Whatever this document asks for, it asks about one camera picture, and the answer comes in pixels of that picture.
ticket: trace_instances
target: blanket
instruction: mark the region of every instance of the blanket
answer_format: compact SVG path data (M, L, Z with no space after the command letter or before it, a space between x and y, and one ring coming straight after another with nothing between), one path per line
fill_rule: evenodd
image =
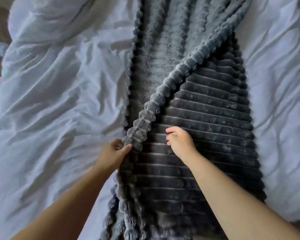
M141 0L125 111L133 151L118 173L101 239L225 235L190 170L166 145L179 126L261 201L245 70L233 30L251 0Z

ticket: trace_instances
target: bed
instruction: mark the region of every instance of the bed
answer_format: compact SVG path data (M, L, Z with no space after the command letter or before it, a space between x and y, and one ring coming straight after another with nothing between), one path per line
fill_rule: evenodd
M124 134L138 0L63 2L17 0L10 14L13 42L0 78L0 239L26 227L89 170L103 143ZM300 220L297 6L253 0L236 30L266 202L289 221ZM79 239L99 239L114 184L112 175Z

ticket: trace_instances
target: ribbed plush blanket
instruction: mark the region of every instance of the ribbed plush blanket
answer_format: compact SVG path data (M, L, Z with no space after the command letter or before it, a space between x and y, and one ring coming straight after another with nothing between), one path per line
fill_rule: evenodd
M251 0L141 0L125 144L101 239L225 235L191 171L166 145L179 126L200 153L261 201L245 70L233 30Z

